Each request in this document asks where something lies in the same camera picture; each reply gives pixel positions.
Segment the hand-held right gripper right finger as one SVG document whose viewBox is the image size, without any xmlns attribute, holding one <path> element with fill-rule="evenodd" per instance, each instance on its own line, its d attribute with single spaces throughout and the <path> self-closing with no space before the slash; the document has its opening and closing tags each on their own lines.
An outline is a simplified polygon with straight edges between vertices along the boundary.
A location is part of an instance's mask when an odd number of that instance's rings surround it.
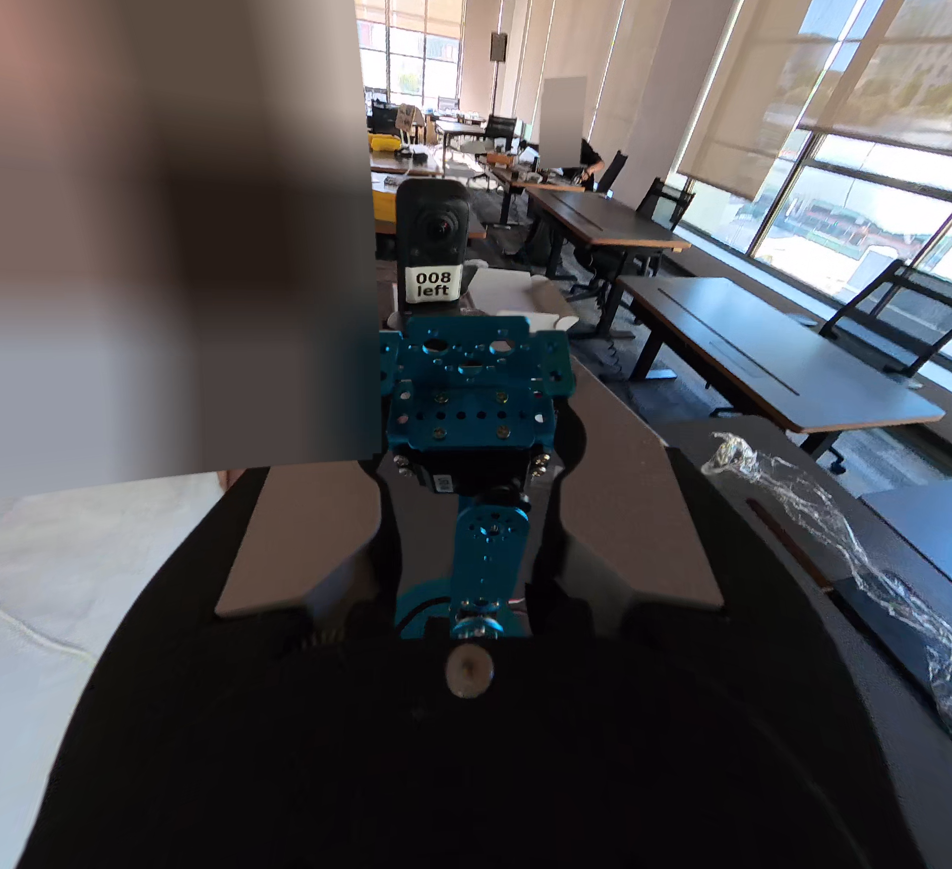
<svg viewBox="0 0 952 869">
<path fill-rule="evenodd" d="M 557 583 L 594 614 L 649 603 L 720 611 L 720 586 L 661 438 L 591 370 L 576 358 L 571 365 L 575 388 L 554 438 L 565 535 Z"/>
</svg>

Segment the grey desk with slot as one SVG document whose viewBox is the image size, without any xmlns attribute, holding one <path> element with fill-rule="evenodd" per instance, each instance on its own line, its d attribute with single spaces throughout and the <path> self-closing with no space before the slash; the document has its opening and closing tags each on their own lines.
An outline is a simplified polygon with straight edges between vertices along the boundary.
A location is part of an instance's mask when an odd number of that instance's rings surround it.
<svg viewBox="0 0 952 869">
<path fill-rule="evenodd" d="M 630 382 L 669 348 L 722 398 L 818 455 L 839 434 L 937 423 L 946 412 L 724 278 L 620 277 L 649 338 Z"/>
</svg>

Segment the tall end window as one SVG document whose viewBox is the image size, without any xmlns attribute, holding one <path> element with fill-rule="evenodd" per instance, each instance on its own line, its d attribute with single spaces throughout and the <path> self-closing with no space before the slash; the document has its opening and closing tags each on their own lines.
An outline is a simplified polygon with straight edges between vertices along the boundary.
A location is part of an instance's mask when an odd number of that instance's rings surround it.
<svg viewBox="0 0 952 869">
<path fill-rule="evenodd" d="M 422 112 L 458 106 L 467 0 L 354 0 L 363 85 Z"/>
</svg>

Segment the beige roller blind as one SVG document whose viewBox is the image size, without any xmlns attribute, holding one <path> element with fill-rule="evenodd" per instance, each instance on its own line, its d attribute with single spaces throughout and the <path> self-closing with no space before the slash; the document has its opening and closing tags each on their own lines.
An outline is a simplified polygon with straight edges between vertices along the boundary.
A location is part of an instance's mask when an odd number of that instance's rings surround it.
<svg viewBox="0 0 952 869">
<path fill-rule="evenodd" d="M 950 0 L 738 0 L 677 171 L 753 199 L 796 129 L 950 154 Z"/>
</svg>

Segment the black metal frame chair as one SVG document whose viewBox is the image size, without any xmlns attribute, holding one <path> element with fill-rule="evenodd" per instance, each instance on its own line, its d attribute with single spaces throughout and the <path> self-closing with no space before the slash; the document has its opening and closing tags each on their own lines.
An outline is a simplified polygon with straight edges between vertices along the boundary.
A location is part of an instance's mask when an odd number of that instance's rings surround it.
<svg viewBox="0 0 952 869">
<path fill-rule="evenodd" d="M 893 260 L 819 334 L 879 372 L 911 382 L 924 365 L 950 356 L 950 282 Z"/>
</svg>

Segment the crumpled clear plastic wrap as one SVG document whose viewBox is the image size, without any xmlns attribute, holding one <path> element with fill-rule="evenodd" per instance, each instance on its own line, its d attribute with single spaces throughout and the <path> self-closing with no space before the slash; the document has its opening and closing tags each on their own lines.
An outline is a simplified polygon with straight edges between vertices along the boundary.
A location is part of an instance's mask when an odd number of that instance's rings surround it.
<svg viewBox="0 0 952 869">
<path fill-rule="evenodd" d="M 715 431 L 720 445 L 702 466 L 707 476 L 729 473 L 763 489 L 786 516 L 846 562 L 854 586 L 922 644 L 927 687 L 946 730 L 951 726 L 951 627 L 945 617 L 895 573 L 874 564 L 833 496 L 785 459 L 763 454 L 742 437 Z"/>
</svg>

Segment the wood edged office desk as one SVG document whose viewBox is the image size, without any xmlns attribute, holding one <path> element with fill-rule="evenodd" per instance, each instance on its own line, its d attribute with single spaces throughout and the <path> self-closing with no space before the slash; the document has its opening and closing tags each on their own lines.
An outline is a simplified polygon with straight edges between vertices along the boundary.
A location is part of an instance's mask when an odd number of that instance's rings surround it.
<svg viewBox="0 0 952 869">
<path fill-rule="evenodd" d="M 683 237 L 620 202 L 586 190 L 530 185 L 530 201 L 542 214 L 587 246 L 625 249 L 659 248 L 684 251 L 692 246 Z"/>
</svg>

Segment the dark grey desk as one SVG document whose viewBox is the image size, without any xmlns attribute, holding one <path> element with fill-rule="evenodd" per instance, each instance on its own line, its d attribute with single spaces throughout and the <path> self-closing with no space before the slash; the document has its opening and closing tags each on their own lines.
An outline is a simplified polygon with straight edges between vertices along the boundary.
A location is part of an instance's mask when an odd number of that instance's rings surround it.
<svg viewBox="0 0 952 869">
<path fill-rule="evenodd" d="M 842 554 L 783 511 L 763 486 L 702 473 L 715 432 L 791 463 L 826 491 L 878 568 L 950 619 L 950 584 L 859 499 L 768 420 L 752 416 L 662 423 L 686 486 L 706 483 L 691 509 L 726 514 L 709 552 L 726 611 L 713 647 L 750 645 L 769 694 L 755 699 L 771 727 L 836 804 L 870 867 L 951 866 L 950 735 L 926 691 L 926 655 L 908 625 L 857 590 Z"/>
</svg>

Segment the white roller blind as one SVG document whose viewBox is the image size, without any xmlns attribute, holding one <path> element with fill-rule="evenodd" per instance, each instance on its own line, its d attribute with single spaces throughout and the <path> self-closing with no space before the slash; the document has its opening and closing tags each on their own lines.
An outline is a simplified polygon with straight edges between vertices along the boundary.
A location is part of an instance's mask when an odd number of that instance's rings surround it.
<svg viewBox="0 0 952 869">
<path fill-rule="evenodd" d="M 583 76 L 583 137 L 606 162 L 627 153 L 671 2 L 528 0 L 512 115 L 537 129 L 543 82 Z"/>
</svg>

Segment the blue toy robot arm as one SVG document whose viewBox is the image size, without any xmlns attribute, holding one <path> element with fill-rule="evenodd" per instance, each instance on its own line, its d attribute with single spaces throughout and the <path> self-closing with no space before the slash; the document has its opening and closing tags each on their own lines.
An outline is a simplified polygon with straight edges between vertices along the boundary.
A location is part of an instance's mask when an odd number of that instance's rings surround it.
<svg viewBox="0 0 952 869">
<path fill-rule="evenodd" d="M 547 471 L 557 402 L 575 390 L 565 333 L 520 315 L 410 317 L 382 330 L 379 348 L 398 473 L 456 501 L 449 575 L 403 595 L 396 632 L 521 635 L 510 600 L 530 539 L 528 482 Z"/>
</svg>

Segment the person's white shirt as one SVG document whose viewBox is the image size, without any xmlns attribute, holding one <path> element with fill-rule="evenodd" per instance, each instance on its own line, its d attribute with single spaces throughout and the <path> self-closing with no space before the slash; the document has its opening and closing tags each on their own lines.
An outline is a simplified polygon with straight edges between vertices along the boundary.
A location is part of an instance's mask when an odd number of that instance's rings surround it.
<svg viewBox="0 0 952 869">
<path fill-rule="evenodd" d="M 21 855 L 94 662 L 222 494 L 198 473 L 2 499 L 2 867 Z"/>
</svg>

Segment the large window with white frame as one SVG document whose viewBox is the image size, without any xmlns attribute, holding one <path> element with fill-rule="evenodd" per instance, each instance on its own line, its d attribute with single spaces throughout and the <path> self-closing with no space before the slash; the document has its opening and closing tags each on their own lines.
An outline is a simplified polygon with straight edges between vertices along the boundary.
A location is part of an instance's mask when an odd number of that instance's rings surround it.
<svg viewBox="0 0 952 869">
<path fill-rule="evenodd" d="M 896 259 L 950 281 L 951 148 L 796 129 L 751 200 L 679 173 L 682 150 L 669 181 L 694 192 L 685 223 L 796 286 L 844 301 Z"/>
</svg>

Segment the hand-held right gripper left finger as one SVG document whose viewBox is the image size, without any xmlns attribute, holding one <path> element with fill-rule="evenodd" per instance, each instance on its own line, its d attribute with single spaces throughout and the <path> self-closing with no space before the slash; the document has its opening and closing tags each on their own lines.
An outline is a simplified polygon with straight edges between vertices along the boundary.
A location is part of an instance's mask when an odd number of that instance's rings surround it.
<svg viewBox="0 0 952 869">
<path fill-rule="evenodd" d="M 392 611 L 402 550 L 387 484 L 356 462 L 272 467 L 215 606 L 218 618 L 294 608 Z"/>
</svg>

